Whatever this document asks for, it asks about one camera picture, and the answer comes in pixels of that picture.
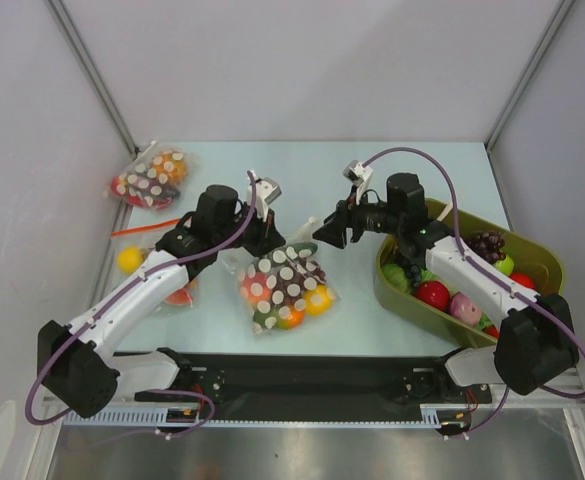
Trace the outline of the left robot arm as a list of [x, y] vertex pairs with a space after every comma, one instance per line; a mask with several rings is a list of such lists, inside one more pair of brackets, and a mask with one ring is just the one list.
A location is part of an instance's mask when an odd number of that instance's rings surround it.
[[208, 186], [196, 209], [166, 231], [115, 290], [68, 324], [51, 320], [41, 328], [37, 385], [82, 418], [140, 392], [160, 390], [171, 400], [186, 397], [192, 376], [181, 355], [167, 348], [131, 356], [116, 351], [167, 297], [215, 263], [219, 252], [243, 248], [261, 256], [283, 246], [270, 208], [280, 194], [269, 178], [252, 178], [245, 201], [231, 187]]

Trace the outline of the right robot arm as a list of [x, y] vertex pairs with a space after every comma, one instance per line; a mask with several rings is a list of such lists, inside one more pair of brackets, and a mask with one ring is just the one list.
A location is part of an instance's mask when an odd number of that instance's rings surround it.
[[366, 232], [391, 234], [399, 259], [411, 272], [426, 269], [457, 287], [499, 331], [494, 346], [448, 357], [445, 369], [433, 376], [441, 399], [456, 401], [469, 385], [479, 383], [500, 383], [527, 395], [576, 365], [570, 309], [561, 295], [542, 295], [518, 284], [431, 218], [417, 175], [391, 175], [386, 200], [375, 203], [362, 200], [362, 185], [354, 180], [348, 198], [337, 203], [314, 239], [343, 249]]

